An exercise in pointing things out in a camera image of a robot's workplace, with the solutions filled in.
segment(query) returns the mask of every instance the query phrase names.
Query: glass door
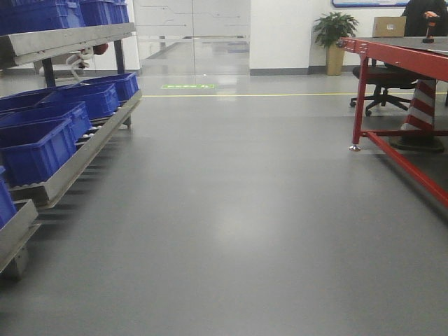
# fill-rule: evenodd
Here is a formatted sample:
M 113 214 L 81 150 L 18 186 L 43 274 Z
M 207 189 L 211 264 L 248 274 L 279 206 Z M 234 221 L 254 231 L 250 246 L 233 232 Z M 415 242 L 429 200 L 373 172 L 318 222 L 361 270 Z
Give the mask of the glass door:
M 250 0 L 134 0 L 144 74 L 249 74 Z

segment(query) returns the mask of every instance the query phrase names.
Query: red workbench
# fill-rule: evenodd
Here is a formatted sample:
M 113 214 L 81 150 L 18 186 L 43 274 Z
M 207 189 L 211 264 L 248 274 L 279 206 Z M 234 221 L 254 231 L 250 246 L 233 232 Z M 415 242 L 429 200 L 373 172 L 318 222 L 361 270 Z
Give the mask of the red workbench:
M 435 37 L 435 42 L 431 44 L 422 43 L 422 39 L 422 37 L 343 38 L 345 50 L 350 53 L 359 54 L 361 60 L 356 114 L 353 125 L 352 146 L 350 146 L 350 150 L 360 151 L 360 138 L 369 138 L 374 144 L 382 149 L 385 154 L 410 174 L 413 179 L 448 207 L 448 192 L 382 139 L 382 137 L 402 137 L 405 135 L 447 136 L 448 130 L 424 132 L 414 130 L 363 129 L 363 107 L 369 59 L 396 65 L 400 68 L 421 74 L 422 77 L 448 81 L 448 38 Z

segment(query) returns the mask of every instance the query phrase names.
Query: stainless steel shelf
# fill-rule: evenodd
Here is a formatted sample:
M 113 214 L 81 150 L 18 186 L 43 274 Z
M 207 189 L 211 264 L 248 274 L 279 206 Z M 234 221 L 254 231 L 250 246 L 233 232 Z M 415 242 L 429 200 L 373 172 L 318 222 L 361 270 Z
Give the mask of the stainless steel shelf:
M 20 279 L 28 261 L 26 244 L 39 228 L 33 202 L 15 202 L 17 213 L 0 230 L 0 273 L 2 277 Z
M 14 67 L 132 36 L 133 22 L 0 36 L 0 68 Z
M 94 136 L 83 143 L 69 161 L 47 181 L 31 186 L 11 188 L 10 193 L 13 199 L 32 199 L 38 209 L 54 207 L 98 152 L 106 145 L 119 126 L 122 124 L 130 126 L 131 112 L 139 104 L 140 98 L 141 91 L 139 90 L 114 115 L 105 121 L 102 127 L 94 133 Z

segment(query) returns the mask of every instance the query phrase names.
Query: red and white cone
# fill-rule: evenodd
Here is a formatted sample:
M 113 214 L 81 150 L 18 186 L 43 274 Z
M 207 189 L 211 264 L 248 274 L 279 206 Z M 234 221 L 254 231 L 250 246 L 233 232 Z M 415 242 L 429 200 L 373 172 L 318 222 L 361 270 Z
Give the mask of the red and white cone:
M 435 80 L 419 80 L 402 130 L 434 130 Z
M 411 104 L 407 110 L 402 130 L 434 130 L 435 115 L 435 84 L 434 79 L 419 80 L 416 84 Z M 391 138 L 393 147 L 407 151 L 443 152 L 442 142 L 434 136 L 402 136 L 400 139 Z

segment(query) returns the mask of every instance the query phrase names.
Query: yellow floor line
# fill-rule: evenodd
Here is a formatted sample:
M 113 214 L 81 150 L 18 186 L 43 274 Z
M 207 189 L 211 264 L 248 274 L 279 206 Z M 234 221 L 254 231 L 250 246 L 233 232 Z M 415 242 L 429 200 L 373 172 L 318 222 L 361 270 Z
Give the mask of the yellow floor line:
M 403 92 L 399 95 L 412 95 L 413 92 Z M 446 92 L 436 92 L 437 95 L 446 95 Z M 356 92 L 328 92 L 328 93 L 258 93 L 258 94 L 144 94 L 143 98 L 202 98 L 202 97 L 313 97 L 313 96 L 356 96 Z

